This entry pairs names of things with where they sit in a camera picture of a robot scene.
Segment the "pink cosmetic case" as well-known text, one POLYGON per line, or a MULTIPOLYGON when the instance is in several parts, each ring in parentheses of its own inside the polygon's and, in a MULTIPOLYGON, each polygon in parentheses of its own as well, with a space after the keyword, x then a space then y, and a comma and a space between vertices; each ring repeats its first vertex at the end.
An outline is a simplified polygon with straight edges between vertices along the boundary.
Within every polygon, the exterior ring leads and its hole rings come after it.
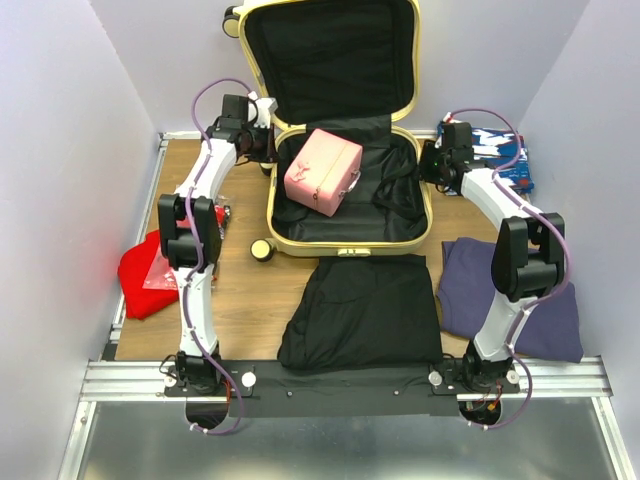
POLYGON ((332 217, 361 176, 363 146, 316 129, 284 175, 289 200, 332 217))

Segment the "cream yellow suitcase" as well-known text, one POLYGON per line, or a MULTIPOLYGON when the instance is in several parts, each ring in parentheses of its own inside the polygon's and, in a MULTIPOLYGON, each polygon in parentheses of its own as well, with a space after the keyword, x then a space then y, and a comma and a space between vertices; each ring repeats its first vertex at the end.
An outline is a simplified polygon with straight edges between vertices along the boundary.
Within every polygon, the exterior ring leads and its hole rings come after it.
POLYGON ((246 1, 227 8, 259 93, 276 100, 269 234, 252 255, 403 255, 426 239, 431 195, 418 176, 421 147, 400 122, 419 93, 421 13, 415 1, 246 1), (363 148, 355 189, 333 216, 286 196, 284 176, 323 130, 363 148))

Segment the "black garment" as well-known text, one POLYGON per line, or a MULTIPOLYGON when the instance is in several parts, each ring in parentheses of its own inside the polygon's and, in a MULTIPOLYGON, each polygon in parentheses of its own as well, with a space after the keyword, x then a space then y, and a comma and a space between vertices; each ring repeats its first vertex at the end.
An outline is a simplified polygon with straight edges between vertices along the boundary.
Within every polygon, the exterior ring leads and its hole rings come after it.
POLYGON ((441 362, 426 258, 320 259, 285 327, 277 360, 306 371, 441 362))

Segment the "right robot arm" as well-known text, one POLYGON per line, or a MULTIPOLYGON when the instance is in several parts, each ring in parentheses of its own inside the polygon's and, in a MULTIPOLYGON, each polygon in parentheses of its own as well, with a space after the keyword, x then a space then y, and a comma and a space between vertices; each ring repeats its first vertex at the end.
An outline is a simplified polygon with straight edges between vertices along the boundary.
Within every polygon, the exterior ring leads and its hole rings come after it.
POLYGON ((497 170, 474 155, 472 127, 447 118, 420 159, 424 181, 471 201, 498 231, 491 263, 495 287, 486 319, 460 358, 431 374, 449 390, 499 392, 516 385, 515 346, 534 309, 565 282, 564 220, 520 197, 497 170))

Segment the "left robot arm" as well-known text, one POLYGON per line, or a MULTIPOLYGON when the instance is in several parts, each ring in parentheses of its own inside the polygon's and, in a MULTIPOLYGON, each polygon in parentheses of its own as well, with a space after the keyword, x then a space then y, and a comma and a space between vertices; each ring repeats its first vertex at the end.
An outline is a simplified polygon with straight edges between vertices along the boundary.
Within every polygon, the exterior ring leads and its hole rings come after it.
POLYGON ((272 116, 277 101, 257 93, 225 95, 222 111, 201 132, 200 151, 185 180, 157 203, 160 250, 176 280, 181 340, 175 378, 201 395, 225 386, 238 392, 221 365, 212 312, 212 280, 222 238, 216 200, 239 158, 271 161, 275 147, 272 116))

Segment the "blue red white patterned cloth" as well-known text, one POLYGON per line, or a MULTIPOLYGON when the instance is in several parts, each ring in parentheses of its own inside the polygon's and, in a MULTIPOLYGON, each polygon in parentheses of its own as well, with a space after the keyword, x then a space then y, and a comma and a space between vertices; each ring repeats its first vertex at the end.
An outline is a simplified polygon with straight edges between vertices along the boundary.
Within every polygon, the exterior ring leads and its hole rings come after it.
MULTIPOLYGON (((445 117, 436 130, 436 146, 444 149, 443 129, 448 123, 460 123, 460 120, 445 117)), ((472 148, 474 161, 483 166, 497 169, 511 162, 517 151, 515 135, 510 130, 480 128, 471 126, 472 148)), ((519 195, 529 195, 534 189, 528 162, 528 147, 522 135, 520 138, 520 153, 518 160, 510 168, 500 172, 500 177, 506 179, 509 186, 519 195)))

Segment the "purple folded sweatshirt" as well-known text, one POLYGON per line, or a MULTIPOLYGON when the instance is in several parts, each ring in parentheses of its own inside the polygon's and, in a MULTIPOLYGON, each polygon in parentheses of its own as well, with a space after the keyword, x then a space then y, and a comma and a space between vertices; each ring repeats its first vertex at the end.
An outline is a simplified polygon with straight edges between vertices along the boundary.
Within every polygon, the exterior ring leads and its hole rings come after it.
MULTIPOLYGON (((442 329, 471 340, 481 329, 495 294, 491 280, 494 245, 473 238, 444 241, 443 273, 437 297, 442 329)), ((531 313, 516 351, 543 360, 579 363, 584 355, 575 287, 542 302, 531 313)))

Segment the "red plastic packaged item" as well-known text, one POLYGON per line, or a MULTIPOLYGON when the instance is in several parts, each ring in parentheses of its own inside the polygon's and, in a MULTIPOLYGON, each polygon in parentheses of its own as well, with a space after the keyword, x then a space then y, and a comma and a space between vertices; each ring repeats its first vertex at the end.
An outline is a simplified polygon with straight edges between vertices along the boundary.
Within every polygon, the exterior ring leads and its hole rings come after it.
POLYGON ((147 289, 179 290, 178 277, 215 268, 232 209, 225 199, 186 200, 168 195, 159 205, 160 247, 144 282, 147 289))

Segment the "red folded garment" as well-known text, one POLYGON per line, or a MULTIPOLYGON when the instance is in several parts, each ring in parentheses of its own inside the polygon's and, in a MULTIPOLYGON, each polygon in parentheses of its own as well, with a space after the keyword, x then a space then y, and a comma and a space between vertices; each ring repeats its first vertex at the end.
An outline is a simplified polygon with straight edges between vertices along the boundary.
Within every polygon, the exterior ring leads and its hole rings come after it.
POLYGON ((148 233, 144 241, 124 253, 117 275, 124 295, 128 319, 144 320, 179 299, 176 290, 156 290, 144 287, 144 282, 160 247, 158 230, 148 233))

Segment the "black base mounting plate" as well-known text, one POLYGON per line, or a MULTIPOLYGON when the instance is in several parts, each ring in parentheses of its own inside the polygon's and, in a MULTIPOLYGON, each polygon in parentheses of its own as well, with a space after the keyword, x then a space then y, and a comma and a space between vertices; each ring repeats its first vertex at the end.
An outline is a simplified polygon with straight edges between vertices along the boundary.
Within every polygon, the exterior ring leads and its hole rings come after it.
POLYGON ((193 411, 213 413, 213 399, 239 394, 241 405, 232 414, 244 418, 347 417, 383 415, 455 416, 458 398, 470 394, 488 401, 498 394, 518 393, 517 382, 462 380, 462 368, 447 359, 437 368, 426 364, 393 368, 297 372, 277 361, 219 362, 220 373, 208 360, 180 354, 165 375, 176 384, 169 397, 191 397, 193 411))

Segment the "aluminium frame rail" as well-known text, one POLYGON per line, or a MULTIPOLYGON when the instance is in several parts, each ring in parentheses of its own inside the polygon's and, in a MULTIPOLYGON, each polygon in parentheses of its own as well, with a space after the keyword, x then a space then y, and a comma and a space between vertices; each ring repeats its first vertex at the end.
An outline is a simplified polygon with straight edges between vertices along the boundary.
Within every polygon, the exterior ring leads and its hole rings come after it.
POLYGON ((241 362, 245 404, 157 362, 91 363, 63 479, 635 479, 601 360, 529 360, 500 395, 425 367, 302 375, 241 362))

